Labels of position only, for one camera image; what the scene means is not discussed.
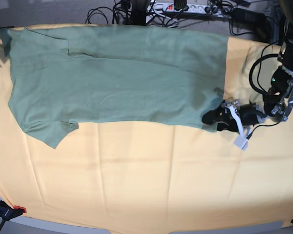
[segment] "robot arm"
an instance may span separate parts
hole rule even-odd
[[[258,59],[250,70],[250,85],[262,95],[263,108],[256,103],[240,106],[237,100],[224,100],[216,110],[209,111],[202,118],[205,124],[218,123],[218,131],[238,132],[239,137],[235,144],[243,150],[247,149],[248,140],[252,136],[250,126],[263,123],[267,118],[277,124],[287,121],[293,109],[293,0],[280,0],[280,5],[288,19],[281,50],[279,54],[270,54]],[[254,85],[253,72],[257,65],[270,58],[278,58],[281,65],[271,78],[271,88],[265,91]],[[241,127],[244,131],[248,129],[246,134],[244,131],[241,133]]]

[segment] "yellow tablecloth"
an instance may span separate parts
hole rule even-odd
[[[226,98],[260,98],[248,72],[263,46],[229,39]],[[264,62],[263,83],[276,67]],[[121,234],[293,219],[293,112],[286,123],[256,130],[246,152],[233,145],[235,133],[151,122],[80,123],[53,150],[11,114],[9,68],[0,45],[0,196],[26,207],[26,216]]]

